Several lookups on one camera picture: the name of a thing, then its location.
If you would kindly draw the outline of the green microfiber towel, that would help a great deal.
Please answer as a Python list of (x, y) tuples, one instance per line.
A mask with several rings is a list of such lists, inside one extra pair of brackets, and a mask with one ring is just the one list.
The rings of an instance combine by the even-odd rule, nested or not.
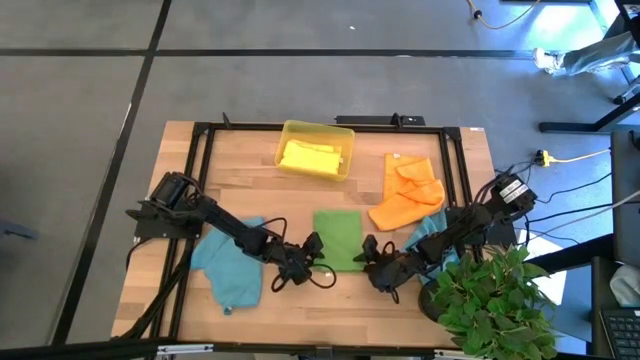
[(359, 272), (362, 262), (353, 258), (362, 251), (363, 232), (361, 214), (358, 211), (321, 210), (313, 215), (313, 228), (324, 244), (324, 259), (315, 263), (325, 264), (336, 272)]

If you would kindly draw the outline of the black plant pot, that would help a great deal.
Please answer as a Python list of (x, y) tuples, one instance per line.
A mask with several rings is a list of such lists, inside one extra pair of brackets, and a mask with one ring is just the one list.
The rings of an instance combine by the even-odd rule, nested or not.
[(425, 284), (419, 293), (418, 306), (420, 311), (430, 320), (437, 322), (449, 307), (448, 294), (436, 280)]

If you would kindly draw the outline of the black rig beam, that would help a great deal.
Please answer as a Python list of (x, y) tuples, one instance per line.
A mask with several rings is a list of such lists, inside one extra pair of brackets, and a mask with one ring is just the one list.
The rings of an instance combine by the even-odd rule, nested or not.
[(213, 352), (274, 353), (333, 359), (338, 356), (402, 356), (433, 360), (435, 349), (421, 347), (286, 345), (234, 342), (180, 342), (171, 338), (115, 339), (105, 342), (0, 349), (0, 360), (128, 360), (157, 356), (157, 347), (173, 344), (213, 344)]

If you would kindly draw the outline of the yellow microfiber towel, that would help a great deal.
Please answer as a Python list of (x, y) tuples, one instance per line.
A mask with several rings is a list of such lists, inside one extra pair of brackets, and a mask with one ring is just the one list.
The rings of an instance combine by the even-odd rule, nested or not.
[(289, 140), (279, 166), (297, 171), (336, 175), (342, 163), (342, 147)]

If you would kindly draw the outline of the person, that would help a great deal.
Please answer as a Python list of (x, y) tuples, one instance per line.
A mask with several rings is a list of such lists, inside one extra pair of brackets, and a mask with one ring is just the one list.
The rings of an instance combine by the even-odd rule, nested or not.
[(624, 32), (565, 53), (562, 68), (570, 76), (591, 72), (614, 63), (626, 62), (631, 54), (638, 51), (640, 46), (633, 35), (630, 32)]

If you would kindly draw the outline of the silver metal bracket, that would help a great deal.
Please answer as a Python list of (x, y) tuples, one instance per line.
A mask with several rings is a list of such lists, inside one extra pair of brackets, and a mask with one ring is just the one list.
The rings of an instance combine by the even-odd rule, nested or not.
[(487, 357), (465, 354), (461, 350), (435, 349), (433, 360), (490, 360)]
[(213, 352), (215, 346), (213, 344), (173, 344), (161, 345), (157, 347), (156, 355), (161, 357), (169, 357), (182, 354), (197, 354)]

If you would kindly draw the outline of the black metal table frame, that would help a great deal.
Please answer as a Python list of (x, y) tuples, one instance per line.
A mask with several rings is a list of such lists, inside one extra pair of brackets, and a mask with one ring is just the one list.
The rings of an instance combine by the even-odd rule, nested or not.
[[(463, 200), (468, 178), (460, 172), (464, 131), (455, 127), (355, 126), (348, 177), (333, 181), (280, 171), (275, 155), (282, 128), (275, 123), (216, 124), (205, 190), (232, 215), (261, 216), (284, 231), (288, 241), (304, 241), (320, 210), (356, 211), (365, 233), (376, 226), (368, 211), (380, 203), (384, 157), (388, 153), (426, 156), (448, 199)], [(448, 348), (450, 334), (424, 316), (417, 300), (420, 283), (411, 279), (396, 295), (374, 289), (362, 272), (329, 274), (315, 269), (310, 281), (279, 292), (262, 291), (254, 308), (225, 314), (200, 270), (189, 273), (178, 336), (184, 341), (254, 345), (313, 345)]]

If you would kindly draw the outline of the pale crumpled cloth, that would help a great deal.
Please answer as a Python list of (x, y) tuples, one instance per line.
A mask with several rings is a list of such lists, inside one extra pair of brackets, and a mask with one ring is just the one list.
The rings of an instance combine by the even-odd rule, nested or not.
[(630, 265), (619, 267), (609, 286), (621, 307), (640, 307), (640, 269)]

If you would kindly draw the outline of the orange microfiber towel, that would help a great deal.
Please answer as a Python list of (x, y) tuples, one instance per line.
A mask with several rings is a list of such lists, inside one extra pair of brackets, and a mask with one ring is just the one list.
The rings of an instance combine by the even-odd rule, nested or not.
[(383, 200), (368, 215), (380, 231), (392, 231), (439, 212), (445, 199), (428, 157), (387, 153)]

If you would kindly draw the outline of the black keyboard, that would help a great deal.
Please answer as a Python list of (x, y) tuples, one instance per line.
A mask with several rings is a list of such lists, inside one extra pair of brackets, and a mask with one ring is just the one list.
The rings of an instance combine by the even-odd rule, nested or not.
[(599, 312), (605, 337), (616, 360), (640, 360), (640, 308)]

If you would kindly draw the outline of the black desk leg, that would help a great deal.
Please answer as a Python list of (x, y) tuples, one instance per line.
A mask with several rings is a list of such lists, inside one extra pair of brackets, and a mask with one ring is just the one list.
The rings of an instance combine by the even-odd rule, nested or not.
[(614, 234), (603, 235), (559, 251), (533, 257), (526, 263), (544, 269), (548, 274), (583, 267), (594, 257), (615, 261)]

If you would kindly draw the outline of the dark grey desk panel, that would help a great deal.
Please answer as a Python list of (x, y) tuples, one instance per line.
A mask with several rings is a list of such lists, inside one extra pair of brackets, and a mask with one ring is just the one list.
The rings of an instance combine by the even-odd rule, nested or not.
[(611, 134), (614, 253), (640, 268), (640, 130)]

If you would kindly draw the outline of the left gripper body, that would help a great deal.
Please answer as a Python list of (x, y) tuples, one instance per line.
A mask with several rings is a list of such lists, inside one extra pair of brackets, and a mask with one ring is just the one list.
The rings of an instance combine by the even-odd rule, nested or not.
[(273, 260), (278, 266), (282, 285), (300, 285), (311, 279), (314, 254), (322, 253), (324, 244), (318, 232), (311, 232), (302, 245), (284, 242), (276, 247)]

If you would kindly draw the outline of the yellow translucent plastic bin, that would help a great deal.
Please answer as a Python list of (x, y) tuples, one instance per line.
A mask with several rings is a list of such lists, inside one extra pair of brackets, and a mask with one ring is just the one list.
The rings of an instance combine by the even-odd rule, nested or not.
[[(285, 145), (289, 140), (299, 140), (303, 142), (322, 145), (341, 146), (342, 163), (339, 167), (339, 172), (336, 175), (332, 175), (290, 170), (279, 166), (278, 163), (282, 158)], [(332, 181), (340, 182), (344, 181), (349, 174), (354, 144), (355, 132), (351, 129), (297, 120), (287, 120), (284, 123), (283, 129), (281, 131), (280, 141), (276, 150), (274, 162), (276, 167), (282, 171), (322, 177)]]

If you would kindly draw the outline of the small teal microfiber towel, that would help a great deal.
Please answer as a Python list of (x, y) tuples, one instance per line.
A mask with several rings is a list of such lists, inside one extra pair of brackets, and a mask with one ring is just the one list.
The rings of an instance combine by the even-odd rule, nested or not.
[[(435, 233), (439, 233), (444, 231), (447, 228), (447, 218), (445, 210), (440, 210), (438, 213), (435, 213), (430, 216), (426, 216), (422, 219), (420, 224), (416, 227), (414, 232), (410, 235), (409, 239), (405, 242), (403, 249), (407, 250), (412, 248), (421, 238), (429, 235), (433, 235)], [(456, 251), (451, 248), (445, 251), (444, 254), (444, 264), (446, 266), (448, 263), (458, 263), (459, 257)], [(427, 276), (419, 275), (419, 280), (422, 285), (426, 285), (436, 279), (436, 276), (441, 272), (441, 268), (437, 267), (435, 270), (432, 270), (428, 273)]]

